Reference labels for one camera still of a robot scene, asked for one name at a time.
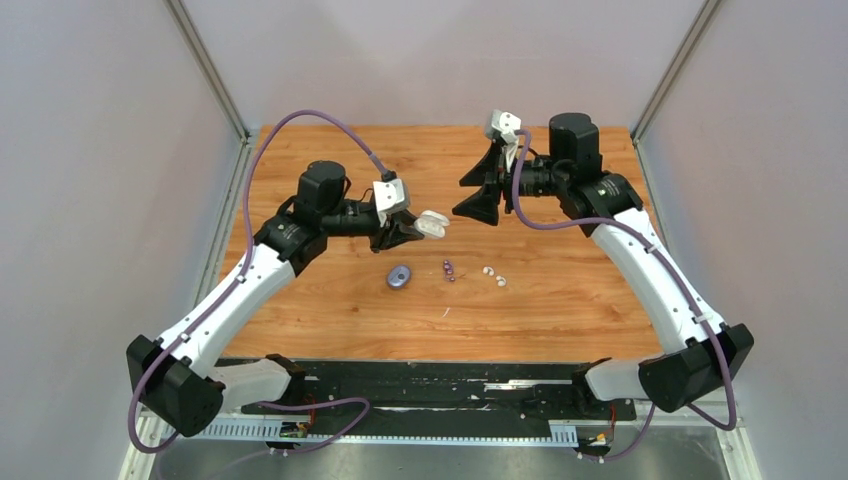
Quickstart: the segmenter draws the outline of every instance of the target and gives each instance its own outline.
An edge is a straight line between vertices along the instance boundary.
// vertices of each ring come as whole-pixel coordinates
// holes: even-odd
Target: scratched black surface
[[[219,365],[247,359],[222,359]],[[371,412],[351,434],[435,437],[548,437],[551,419],[608,420],[601,404],[587,415],[571,401],[572,387],[540,384],[520,390],[488,390],[485,383],[509,380],[570,380],[576,364],[480,364],[420,362],[296,361],[307,375],[306,392],[316,401],[365,397]],[[361,411],[350,404],[318,411],[314,434],[333,434]],[[426,409],[426,410],[385,410]],[[635,419],[632,405],[616,401],[619,420]],[[244,413],[270,413],[250,405]]]

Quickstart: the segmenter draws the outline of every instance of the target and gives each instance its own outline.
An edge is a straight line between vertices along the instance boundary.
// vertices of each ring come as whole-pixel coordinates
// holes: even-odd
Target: wooden tabletop
[[[450,214],[471,195],[458,181],[486,152],[480,127],[355,128],[386,166],[406,182],[415,214],[448,215],[447,237],[373,254],[367,238],[331,238],[327,251],[266,303],[227,348],[227,355],[292,358],[582,362],[660,352],[650,322],[621,274],[579,229],[540,232],[501,213],[491,227]],[[545,153],[547,129],[531,129]],[[262,139],[269,128],[262,130]],[[604,167],[626,176],[648,203],[625,128],[601,129]],[[296,190],[314,160],[334,160],[358,198],[379,175],[356,144],[332,126],[284,128],[260,161],[250,194],[254,228]],[[566,218],[555,198],[523,199],[542,223]],[[241,212],[222,275],[244,252]],[[456,281],[443,278],[450,260]],[[390,290],[396,265],[412,270],[409,284]],[[482,273],[507,280],[498,287]]]

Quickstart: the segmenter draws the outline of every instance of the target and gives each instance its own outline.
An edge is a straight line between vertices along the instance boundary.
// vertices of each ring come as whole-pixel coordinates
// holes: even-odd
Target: robotic arm
[[[510,213],[514,208],[511,187],[518,182],[520,196],[555,196],[563,213],[578,223],[598,217],[613,220],[610,223],[618,226],[592,221],[580,227],[619,268],[647,311],[663,348],[662,354],[641,361],[606,358],[578,370],[573,378],[578,405],[636,398],[673,412],[721,386],[719,359],[703,321],[718,332],[731,378],[735,376],[753,346],[751,333],[744,324],[729,327],[703,300],[659,241],[642,200],[627,179],[601,168],[599,132],[589,116],[564,113],[551,118],[550,154],[536,155],[518,165],[514,157],[520,125],[512,114],[493,112],[484,129],[491,147],[460,180],[460,186],[480,189],[454,207],[454,215],[496,226],[500,199],[505,200],[505,213]],[[648,239],[650,247],[622,230],[622,224]],[[669,265],[659,260],[657,251]],[[669,269],[697,302],[700,315],[690,310],[690,299]]]
[[[300,176],[297,194],[265,221],[254,248],[185,318],[156,341],[139,335],[127,348],[135,388],[164,345],[182,343],[153,372],[140,401],[185,437],[201,432],[220,411],[260,401],[299,401],[305,372],[280,355],[246,365],[216,367],[232,338],[268,298],[292,282],[327,248],[328,237],[367,236],[374,253],[424,238],[441,238],[448,221],[408,210],[409,193],[394,172],[373,183],[367,201],[346,199],[351,186],[342,165],[318,161]],[[233,288],[198,330],[186,327],[225,290]]]

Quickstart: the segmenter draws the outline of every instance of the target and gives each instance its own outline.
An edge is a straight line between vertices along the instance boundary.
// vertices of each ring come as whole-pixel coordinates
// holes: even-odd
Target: wood grain surface
[[[227,355],[578,362],[660,352],[636,296],[579,229],[534,231],[503,213],[501,224],[491,227],[450,214],[475,191],[458,181],[488,148],[480,127],[355,130],[406,182],[413,213],[431,209],[451,218],[447,237],[379,254],[370,252],[367,238],[331,238],[328,250],[248,322]],[[531,130],[533,146],[547,152],[547,129]],[[262,130],[262,139],[268,132]],[[601,151],[605,168],[625,175],[647,203],[627,130],[602,128]],[[348,197],[358,198],[378,179],[367,157],[335,127],[286,127],[253,179],[254,229],[295,192],[306,166],[320,159],[345,166],[353,181]],[[522,206],[537,222],[565,220],[554,198],[527,198]],[[241,212],[235,222],[222,275],[245,248]],[[455,267],[454,283],[443,278],[445,259]],[[412,279],[403,290],[390,290],[386,275],[399,264],[412,269]],[[503,275],[507,286],[484,275],[484,266]]]

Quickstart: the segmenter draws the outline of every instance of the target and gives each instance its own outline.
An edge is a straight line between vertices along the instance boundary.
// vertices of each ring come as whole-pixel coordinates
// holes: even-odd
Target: white wall
[[[682,267],[756,344],[764,478],[845,477],[848,3],[728,0],[645,143]]]
[[[0,5],[0,478],[115,478],[237,143],[164,3]]]
[[[245,121],[633,126],[702,0],[186,0]]]

